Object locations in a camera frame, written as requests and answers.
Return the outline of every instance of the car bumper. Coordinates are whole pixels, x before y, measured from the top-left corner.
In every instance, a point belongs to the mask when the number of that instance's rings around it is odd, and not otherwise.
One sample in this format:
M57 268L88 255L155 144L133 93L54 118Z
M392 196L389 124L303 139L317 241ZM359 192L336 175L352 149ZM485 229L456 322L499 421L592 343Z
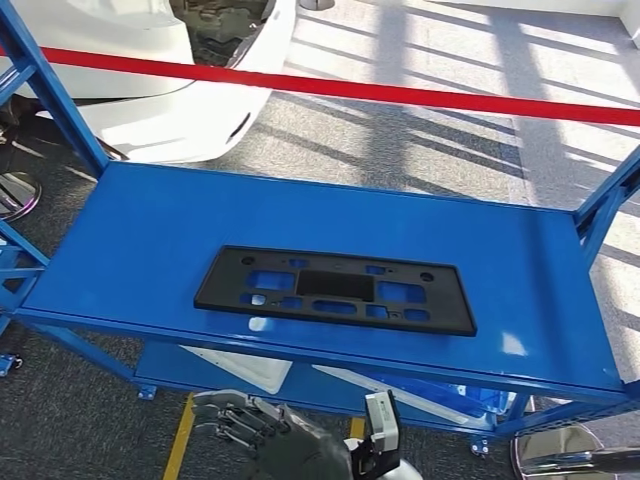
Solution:
M236 67L282 70L295 23L296 0L276 0L260 35ZM97 137L140 163L198 162L233 148L271 90L195 81L177 91L79 107ZM41 112L43 117L51 116Z

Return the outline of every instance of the red rope barrier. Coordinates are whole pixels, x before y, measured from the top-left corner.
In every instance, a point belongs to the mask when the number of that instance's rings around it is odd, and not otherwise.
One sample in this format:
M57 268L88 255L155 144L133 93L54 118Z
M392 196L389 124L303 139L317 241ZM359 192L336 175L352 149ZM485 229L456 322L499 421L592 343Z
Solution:
M308 93L330 97L351 98L374 102L417 105L431 108L452 108L478 112L502 113L525 117L573 120L586 123L640 126L640 110L629 108L598 107L570 103L449 93L437 90L396 87L367 83L325 80L291 75L242 72L221 67L185 65L118 57L97 53L43 48L51 63L97 68L126 73L139 73L163 77L233 83L251 87L264 87L296 93Z

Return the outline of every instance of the cart shelf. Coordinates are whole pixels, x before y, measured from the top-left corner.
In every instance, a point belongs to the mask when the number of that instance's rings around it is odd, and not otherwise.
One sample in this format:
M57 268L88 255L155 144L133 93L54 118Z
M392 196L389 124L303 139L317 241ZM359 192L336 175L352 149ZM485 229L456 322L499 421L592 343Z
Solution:
M478 333L273 318L255 328L248 315L194 308L225 244L455 265ZM303 363L624 397L574 218L564 211L111 163L17 313Z
M135 377L141 383L189 392L231 388L276 403L350 416L364 416L362 398L370 393L350 383L335 381L311 365L294 363L282 387L272 395L178 345L158 342L145 344ZM451 422L403 403L398 402L398 406L402 423L408 425L491 435L496 421L495 415L488 413L478 419Z

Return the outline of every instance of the yellow floor line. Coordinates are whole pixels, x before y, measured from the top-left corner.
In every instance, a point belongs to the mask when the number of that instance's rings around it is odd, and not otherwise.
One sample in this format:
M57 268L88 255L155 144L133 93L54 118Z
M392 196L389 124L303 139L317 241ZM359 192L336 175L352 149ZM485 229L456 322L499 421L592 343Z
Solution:
M349 434L349 438L365 438L365 419L360 417L353 417L351 419L351 430Z
M162 477L162 480L177 480L180 468L182 466L182 459L184 458L184 452L186 451L186 443L189 441L189 434L191 434L191 428L193 426L192 406L193 406L192 393L186 399L186 405L182 412L182 418L180 418L178 431L176 432L176 437L174 439L174 446L171 447L171 453L169 455L169 461L167 462L167 468L165 469L165 476Z

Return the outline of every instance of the blue metal cart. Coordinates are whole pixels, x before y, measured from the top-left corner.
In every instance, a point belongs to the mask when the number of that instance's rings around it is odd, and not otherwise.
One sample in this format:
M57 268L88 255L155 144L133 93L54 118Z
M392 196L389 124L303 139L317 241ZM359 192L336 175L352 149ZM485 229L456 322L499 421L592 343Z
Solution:
M0 103L29 81L99 179L51 261L0 223L10 242L2 257L13 260L0 272L21 282L2 290L13 320L131 382L141 398L158 386L269 398L180 347L187 345L294 361L271 399L328 412L362 414L365 391L312 364L517 394L506 414L472 427L401 406L406 423L479 442L640 408L640 382L621 381L589 277L616 212L640 185L640 149L577 211L109 162L9 1L0 7L0 39L14 65L0 78ZM195 308L224 245L454 265L477 334L294 318L256 329L251 315ZM20 255L32 265L17 264ZM146 346L130 369L72 329ZM525 416L531 395L572 402Z

